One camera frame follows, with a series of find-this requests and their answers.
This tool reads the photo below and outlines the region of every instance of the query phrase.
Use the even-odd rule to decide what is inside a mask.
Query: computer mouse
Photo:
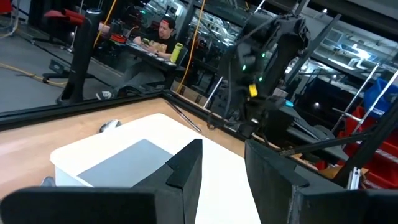
[[[113,119],[113,120],[110,120],[110,121],[104,123],[101,126],[101,128],[99,129],[99,132],[102,133],[104,131],[107,131],[107,130],[110,130],[110,129],[113,129],[113,128],[117,128],[120,125],[122,125],[122,123],[119,120]]]

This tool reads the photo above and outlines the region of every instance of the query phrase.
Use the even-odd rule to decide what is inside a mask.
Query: yellow tag
[[[256,84],[249,85],[249,92],[251,97],[255,97],[258,95]]]

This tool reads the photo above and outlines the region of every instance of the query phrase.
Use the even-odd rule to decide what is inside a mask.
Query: black pole
[[[368,138],[368,140],[363,141],[359,145],[359,149],[347,160],[333,181],[340,186],[345,186],[347,184],[349,173],[354,169],[354,167],[359,169],[362,168],[373,157],[378,147],[386,138],[388,138],[390,133],[396,128],[397,124],[398,100],[395,100],[390,110],[384,113],[381,117],[379,125],[375,128],[373,134]]]
[[[344,138],[328,139],[314,144],[307,144],[304,146],[295,147],[293,149],[283,150],[280,151],[279,154],[281,156],[293,156],[300,153],[309,153],[328,147],[340,146],[344,144],[355,143],[357,141],[363,141],[367,139],[370,135],[371,133],[360,133],[360,134],[353,134],[352,136]]]
[[[67,85],[58,97],[57,103],[69,105],[83,101],[83,86],[88,65],[93,52],[94,41],[100,25],[102,12],[100,9],[87,9],[83,24],[77,31],[75,53]]]
[[[180,30],[178,30],[178,34],[175,37],[177,42],[185,43],[185,41],[186,41],[186,37],[184,35],[186,35],[188,33],[189,23],[192,21],[193,15],[195,13],[195,7],[193,6],[193,2],[194,2],[194,0],[189,0],[188,6],[187,6],[187,14],[185,15],[184,20],[182,22],[182,26],[181,26]]]
[[[311,41],[305,53],[298,59],[296,64],[293,66],[292,70],[287,75],[287,81],[286,81],[287,85],[289,85],[293,81],[294,76],[296,76],[296,74],[300,71],[304,63],[310,58],[312,53],[321,44],[326,35],[328,35],[328,33],[331,31],[331,28],[340,20],[340,17],[341,17],[340,14],[334,17],[333,20],[330,21],[330,23],[327,26],[325,26],[323,30],[317,35],[317,37]]]

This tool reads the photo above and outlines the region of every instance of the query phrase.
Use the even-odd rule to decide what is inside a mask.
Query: cardboard box
[[[177,88],[180,85],[179,82],[177,81],[173,81],[171,90],[177,92]],[[199,104],[200,106],[205,105],[207,98],[202,96],[201,94],[191,90],[190,88],[186,87],[186,86],[182,86],[180,93],[178,93],[182,96],[184,96],[185,98],[192,100],[193,102]]]

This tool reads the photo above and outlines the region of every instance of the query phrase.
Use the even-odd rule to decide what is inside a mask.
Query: jeans
[[[137,62],[124,72],[123,84],[116,88],[116,92],[126,86],[140,86],[162,81],[165,81],[165,77],[160,70],[148,63]]]

